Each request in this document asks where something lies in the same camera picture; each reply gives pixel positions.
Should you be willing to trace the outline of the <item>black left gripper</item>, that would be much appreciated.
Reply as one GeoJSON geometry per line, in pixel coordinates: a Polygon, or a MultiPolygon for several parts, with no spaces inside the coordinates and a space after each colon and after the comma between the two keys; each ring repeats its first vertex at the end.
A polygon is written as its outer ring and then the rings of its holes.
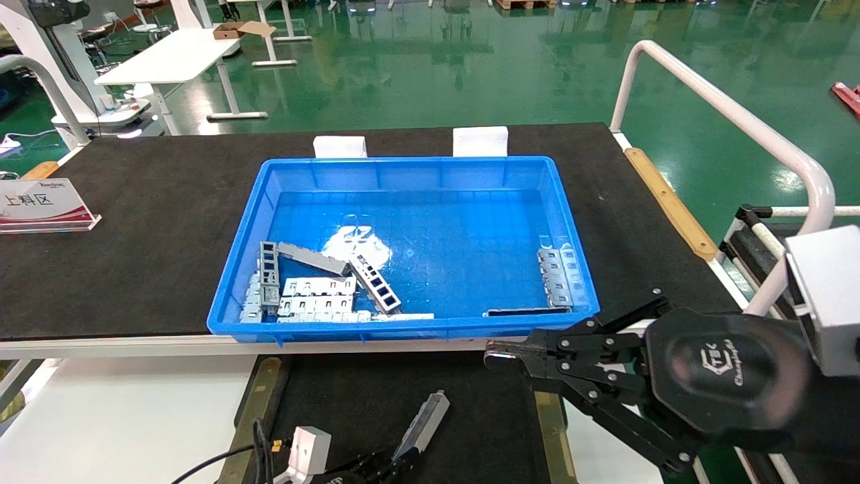
{"type": "Polygon", "coordinates": [[[383,448],[381,456],[358,456],[344,465],[333,468],[333,472],[317,475],[319,484],[366,484],[368,481],[393,481],[394,471],[411,471],[417,464],[421,451],[417,447],[397,450],[383,448]]]}

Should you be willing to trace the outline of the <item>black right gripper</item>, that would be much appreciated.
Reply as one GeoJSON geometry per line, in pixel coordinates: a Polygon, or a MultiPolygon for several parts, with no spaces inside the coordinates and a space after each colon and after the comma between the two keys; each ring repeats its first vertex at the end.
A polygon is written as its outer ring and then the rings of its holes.
{"type": "Polygon", "coordinates": [[[613,319],[595,315],[565,329],[535,329],[522,341],[494,339],[486,344],[483,362],[489,370],[522,374],[535,391],[560,395],[667,473],[691,469],[692,448],[611,398],[596,382],[575,376],[581,366],[572,362],[624,364],[645,348],[649,405],[669,417],[675,429],[706,443],[758,451],[789,450],[801,443],[800,422],[816,370],[798,325],[755,315],[669,309],[669,298],[653,295],[613,319]],[[644,337],[629,332],[645,319],[657,320],[644,337]]]}

